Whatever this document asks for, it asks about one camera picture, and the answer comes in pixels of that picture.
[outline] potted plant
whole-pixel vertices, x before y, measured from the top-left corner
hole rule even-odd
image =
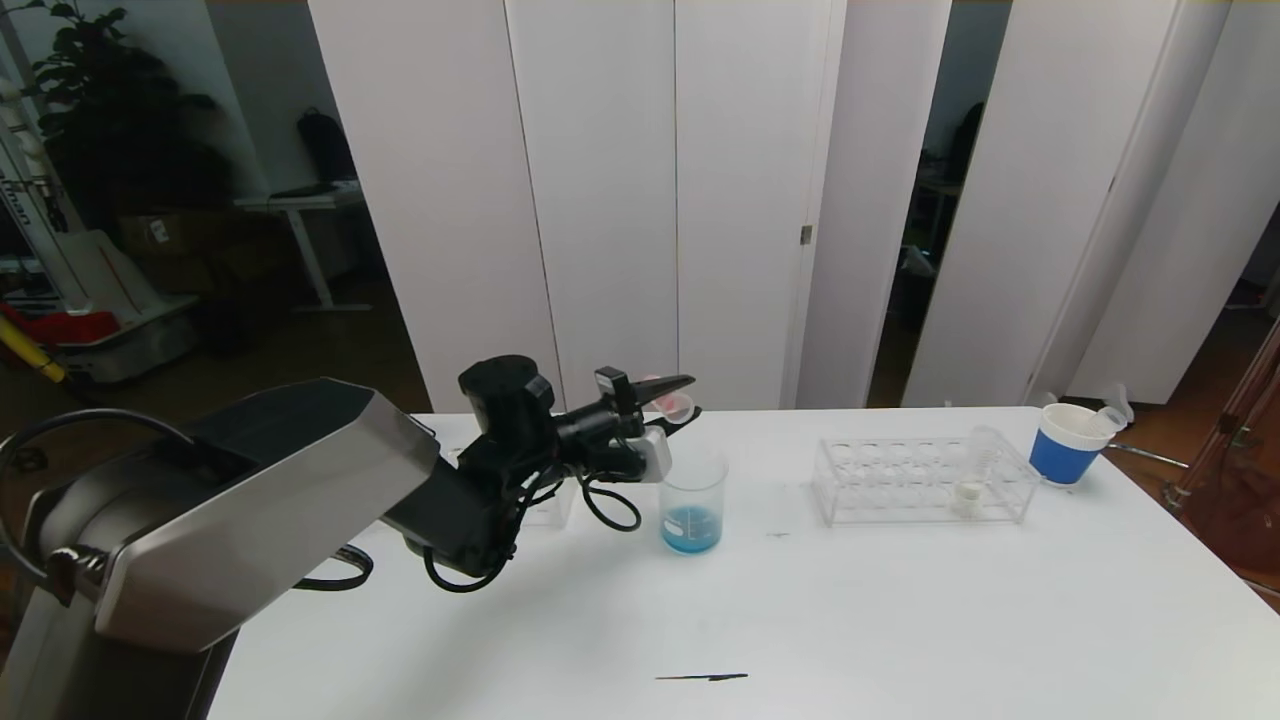
[[[45,8],[32,0],[23,9]],[[87,227],[156,209],[219,208],[230,200],[230,164],[193,137],[197,115],[216,110],[186,94],[155,55],[116,27],[123,8],[96,18],[54,3],[65,20],[52,54],[32,65],[51,111],[40,118],[49,158]]]

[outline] glass beaker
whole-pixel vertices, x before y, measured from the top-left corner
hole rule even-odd
[[[696,555],[719,542],[728,461],[721,452],[672,448],[671,471],[658,493],[662,539],[676,552]]]

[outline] yellow pole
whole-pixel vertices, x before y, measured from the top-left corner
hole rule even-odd
[[[38,345],[24,336],[4,315],[0,315],[0,342],[9,346],[9,350],[17,352],[18,357],[22,357],[28,365],[40,370],[41,374],[55,383],[67,379],[67,370],[58,363],[54,363],[52,357],[45,355],[45,351]]]

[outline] silver robot arm casing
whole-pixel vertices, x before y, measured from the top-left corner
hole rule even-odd
[[[289,424],[253,427],[282,401],[315,405],[311,427],[296,406]],[[128,484],[111,474],[146,464],[124,459],[78,480],[45,520],[42,552],[72,542],[118,548],[97,597],[97,634],[174,653],[209,648],[421,486],[439,459],[430,432],[381,395],[335,380],[269,391],[207,421],[224,425],[212,434],[229,434],[232,447],[242,438],[238,450],[261,465],[177,515],[189,498],[125,489],[81,521],[82,501]]]

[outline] cardboard box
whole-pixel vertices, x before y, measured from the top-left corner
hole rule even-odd
[[[189,210],[120,218],[120,250],[132,258],[198,255],[261,237],[288,238],[289,228],[276,215],[238,210]]]
[[[247,240],[198,255],[134,258],[151,284],[161,292],[214,297],[271,274],[293,263],[289,247],[278,240]]]

